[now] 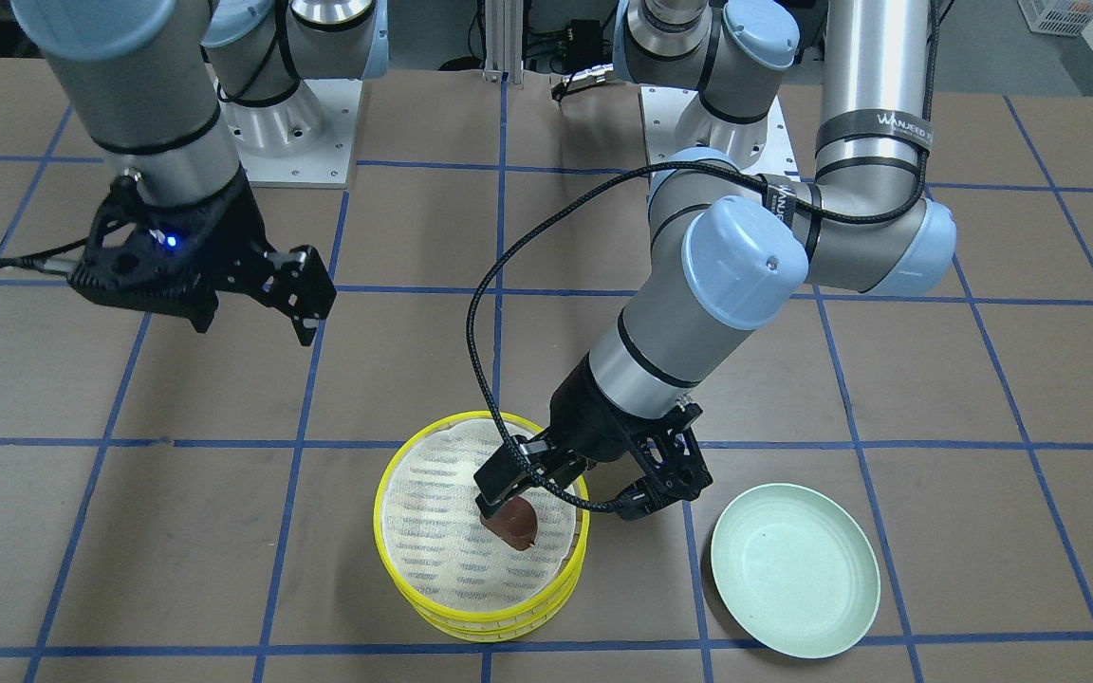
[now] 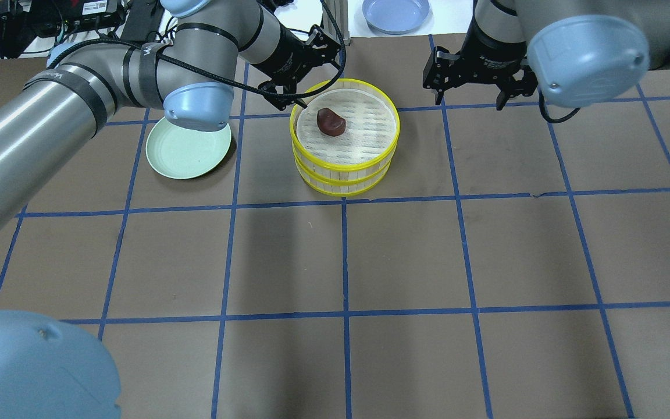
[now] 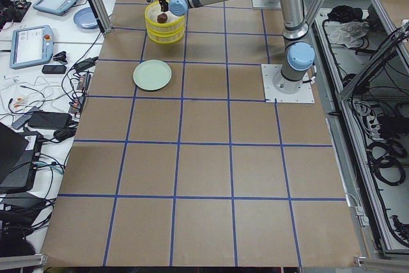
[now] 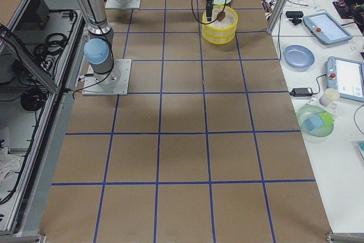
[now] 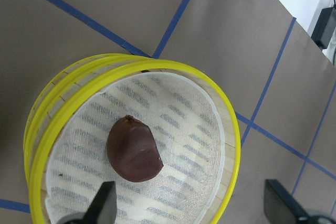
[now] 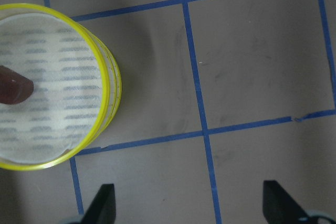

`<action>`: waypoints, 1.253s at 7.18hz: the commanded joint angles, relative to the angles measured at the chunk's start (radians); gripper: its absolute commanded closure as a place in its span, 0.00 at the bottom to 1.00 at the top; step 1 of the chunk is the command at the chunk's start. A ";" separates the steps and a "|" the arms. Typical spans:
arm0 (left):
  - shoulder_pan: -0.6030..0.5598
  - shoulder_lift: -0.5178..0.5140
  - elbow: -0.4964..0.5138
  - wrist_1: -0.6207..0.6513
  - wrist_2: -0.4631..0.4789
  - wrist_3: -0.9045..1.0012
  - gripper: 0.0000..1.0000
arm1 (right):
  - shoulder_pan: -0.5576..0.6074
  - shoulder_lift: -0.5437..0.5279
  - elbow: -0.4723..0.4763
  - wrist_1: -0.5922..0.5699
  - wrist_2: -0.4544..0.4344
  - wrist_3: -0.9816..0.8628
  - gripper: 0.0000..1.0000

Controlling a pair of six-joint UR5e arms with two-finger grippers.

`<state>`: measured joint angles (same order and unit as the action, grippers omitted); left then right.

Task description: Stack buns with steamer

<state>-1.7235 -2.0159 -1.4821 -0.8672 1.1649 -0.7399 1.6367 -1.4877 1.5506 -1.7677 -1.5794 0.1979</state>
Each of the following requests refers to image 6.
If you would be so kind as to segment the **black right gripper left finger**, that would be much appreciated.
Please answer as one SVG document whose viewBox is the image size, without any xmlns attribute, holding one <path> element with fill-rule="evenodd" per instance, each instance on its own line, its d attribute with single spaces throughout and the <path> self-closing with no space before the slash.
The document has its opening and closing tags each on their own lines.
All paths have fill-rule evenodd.
<svg viewBox="0 0 336 224">
<path fill-rule="evenodd" d="M 79 223 L 114 223 L 116 220 L 115 203 L 116 197 L 114 184 L 101 185 L 91 205 Z"/>
</svg>

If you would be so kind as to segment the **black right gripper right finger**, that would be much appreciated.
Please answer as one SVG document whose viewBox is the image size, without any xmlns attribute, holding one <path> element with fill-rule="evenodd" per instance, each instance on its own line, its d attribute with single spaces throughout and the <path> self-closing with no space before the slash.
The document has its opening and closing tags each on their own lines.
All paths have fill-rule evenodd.
<svg viewBox="0 0 336 224">
<path fill-rule="evenodd" d="M 318 223 L 276 180 L 263 182 L 263 215 L 269 224 Z"/>
</svg>

